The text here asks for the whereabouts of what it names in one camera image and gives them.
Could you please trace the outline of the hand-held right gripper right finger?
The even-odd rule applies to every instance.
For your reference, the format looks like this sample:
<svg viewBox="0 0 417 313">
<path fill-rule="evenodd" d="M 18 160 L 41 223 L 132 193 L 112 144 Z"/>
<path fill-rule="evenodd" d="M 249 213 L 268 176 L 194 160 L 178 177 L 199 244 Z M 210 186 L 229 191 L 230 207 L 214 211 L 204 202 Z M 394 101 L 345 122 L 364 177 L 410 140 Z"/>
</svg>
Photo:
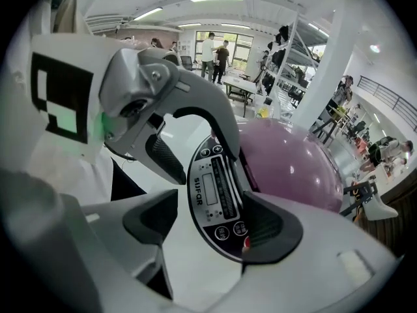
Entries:
<svg viewBox="0 0 417 313">
<path fill-rule="evenodd" d="M 243 197 L 250 248 L 229 312 L 356 312 L 399 265 L 337 213 L 275 196 Z"/>
</svg>

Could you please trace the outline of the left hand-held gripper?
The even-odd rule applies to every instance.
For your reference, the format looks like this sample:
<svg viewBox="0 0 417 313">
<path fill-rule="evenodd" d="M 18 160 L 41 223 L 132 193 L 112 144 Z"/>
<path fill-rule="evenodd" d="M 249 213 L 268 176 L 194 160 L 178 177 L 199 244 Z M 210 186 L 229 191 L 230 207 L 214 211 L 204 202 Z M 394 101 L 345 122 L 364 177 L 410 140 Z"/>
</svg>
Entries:
<svg viewBox="0 0 417 313">
<path fill-rule="evenodd" d="M 118 143 L 162 97 L 177 68 L 169 61 L 121 41 L 92 35 L 36 35 L 31 41 L 30 92 L 46 122 L 42 140 L 93 163 L 106 142 Z M 225 93 L 192 72 L 162 102 L 175 118 L 198 115 L 210 125 L 231 160 L 240 153 L 240 134 Z M 130 155 L 175 185 L 186 184 L 183 165 L 146 123 Z"/>
</svg>

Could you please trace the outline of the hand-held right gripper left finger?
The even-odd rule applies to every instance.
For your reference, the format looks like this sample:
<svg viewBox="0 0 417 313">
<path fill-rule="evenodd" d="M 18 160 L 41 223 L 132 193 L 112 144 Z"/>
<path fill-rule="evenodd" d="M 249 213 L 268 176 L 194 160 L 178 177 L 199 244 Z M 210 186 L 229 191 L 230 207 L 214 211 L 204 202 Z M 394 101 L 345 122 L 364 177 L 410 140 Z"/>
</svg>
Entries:
<svg viewBox="0 0 417 313">
<path fill-rule="evenodd" d="M 173 302 L 162 245 L 178 215 L 178 191 L 81 207 L 94 246 L 87 261 L 102 312 L 182 312 Z"/>
</svg>

